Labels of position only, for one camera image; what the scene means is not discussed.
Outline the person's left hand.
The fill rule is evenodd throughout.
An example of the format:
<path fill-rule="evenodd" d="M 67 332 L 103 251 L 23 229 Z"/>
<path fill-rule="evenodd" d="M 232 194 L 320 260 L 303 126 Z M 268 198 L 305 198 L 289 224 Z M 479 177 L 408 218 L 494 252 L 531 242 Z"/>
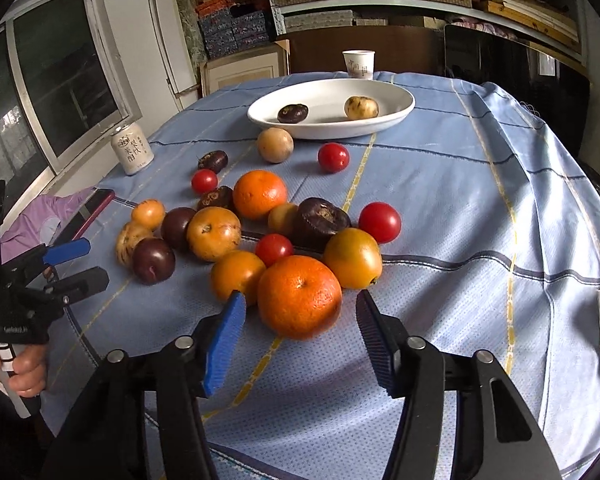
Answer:
<path fill-rule="evenodd" d="M 46 353 L 46 344 L 29 344 L 12 361 L 14 374 L 9 378 L 9 387 L 18 396 L 33 398 L 45 389 L 47 375 Z"/>

